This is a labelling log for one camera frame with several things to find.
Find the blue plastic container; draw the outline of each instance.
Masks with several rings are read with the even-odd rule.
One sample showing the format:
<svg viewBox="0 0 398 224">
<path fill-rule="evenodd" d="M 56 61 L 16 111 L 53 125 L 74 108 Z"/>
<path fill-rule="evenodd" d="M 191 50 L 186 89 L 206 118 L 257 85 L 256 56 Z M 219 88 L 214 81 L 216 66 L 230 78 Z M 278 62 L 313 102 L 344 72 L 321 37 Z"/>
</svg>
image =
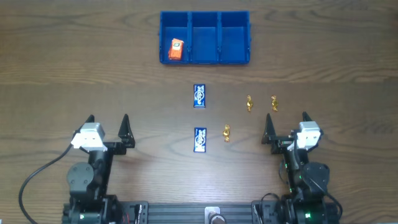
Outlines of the blue plastic container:
<svg viewBox="0 0 398 224">
<path fill-rule="evenodd" d="M 182 59 L 169 60 L 172 39 L 184 41 Z M 250 13 L 160 13 L 159 59 L 164 64 L 245 64 L 250 61 Z"/>
</svg>

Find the blue wrapper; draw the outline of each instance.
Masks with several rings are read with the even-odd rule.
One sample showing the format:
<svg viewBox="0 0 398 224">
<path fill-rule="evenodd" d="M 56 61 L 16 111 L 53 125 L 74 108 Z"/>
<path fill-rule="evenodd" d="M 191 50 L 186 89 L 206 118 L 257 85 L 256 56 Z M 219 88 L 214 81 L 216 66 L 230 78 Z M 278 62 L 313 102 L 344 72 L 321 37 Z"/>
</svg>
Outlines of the blue wrapper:
<svg viewBox="0 0 398 224">
<path fill-rule="evenodd" d="M 195 128 L 193 152 L 206 152 L 206 128 Z"/>
<path fill-rule="evenodd" d="M 193 107 L 206 107 L 206 86 L 205 84 L 195 84 L 193 86 Z"/>
</svg>

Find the wooden surface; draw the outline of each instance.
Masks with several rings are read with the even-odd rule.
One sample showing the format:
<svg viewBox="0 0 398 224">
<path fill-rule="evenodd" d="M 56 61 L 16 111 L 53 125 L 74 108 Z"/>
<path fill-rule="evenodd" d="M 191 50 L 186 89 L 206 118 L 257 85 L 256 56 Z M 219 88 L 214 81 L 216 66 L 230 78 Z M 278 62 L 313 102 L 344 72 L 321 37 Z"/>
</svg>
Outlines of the wooden surface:
<svg viewBox="0 0 398 224">
<path fill-rule="evenodd" d="M 159 11 L 250 10 L 247 66 L 159 63 Z M 0 2 L 0 219 L 27 223 L 17 193 L 95 114 L 117 139 L 130 116 L 136 148 L 115 157 L 109 194 L 149 202 L 250 202 L 288 189 L 261 145 L 270 96 L 277 133 L 308 111 L 325 132 L 311 161 L 331 169 L 341 223 L 398 221 L 398 2 L 395 0 L 5 0 Z M 192 108 L 206 83 L 207 108 Z M 246 95 L 253 98 L 246 111 Z M 221 135 L 231 126 L 231 142 Z M 193 128 L 208 128 L 194 154 Z M 72 151 L 31 180 L 27 211 L 59 223 Z"/>
</svg>

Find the wood grain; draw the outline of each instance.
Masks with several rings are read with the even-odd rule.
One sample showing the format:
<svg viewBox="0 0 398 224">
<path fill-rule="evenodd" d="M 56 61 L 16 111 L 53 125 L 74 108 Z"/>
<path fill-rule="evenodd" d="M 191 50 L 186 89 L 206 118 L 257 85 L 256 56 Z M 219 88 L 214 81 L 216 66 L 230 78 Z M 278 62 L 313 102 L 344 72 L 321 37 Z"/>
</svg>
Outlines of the wood grain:
<svg viewBox="0 0 398 224">
<path fill-rule="evenodd" d="M 159 63 L 159 11 L 250 10 L 247 66 Z M 27 223 L 17 194 L 95 114 L 116 134 L 129 114 L 137 141 L 114 158 L 109 194 L 149 202 L 250 202 L 288 189 L 280 156 L 261 145 L 270 96 L 278 133 L 308 111 L 326 133 L 311 161 L 331 169 L 341 223 L 398 220 L 398 3 L 393 0 L 146 0 L 0 2 L 0 219 Z M 192 108 L 206 83 L 207 108 Z M 246 95 L 253 98 L 246 111 Z M 221 135 L 231 126 L 231 142 Z M 193 128 L 208 128 L 194 154 Z M 80 151 L 28 184 L 24 203 L 39 223 L 60 223 L 66 173 Z"/>
</svg>

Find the orange candy pack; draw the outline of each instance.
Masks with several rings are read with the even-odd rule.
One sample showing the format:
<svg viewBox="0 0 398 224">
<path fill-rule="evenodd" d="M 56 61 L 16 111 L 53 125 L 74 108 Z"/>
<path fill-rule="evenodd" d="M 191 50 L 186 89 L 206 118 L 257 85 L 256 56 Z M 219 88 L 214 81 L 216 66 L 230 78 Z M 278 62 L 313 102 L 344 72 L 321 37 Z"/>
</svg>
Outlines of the orange candy pack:
<svg viewBox="0 0 398 224">
<path fill-rule="evenodd" d="M 172 45 L 169 49 L 169 59 L 170 60 L 181 60 L 182 58 L 182 49 L 184 46 L 184 41 L 173 39 Z"/>
</svg>

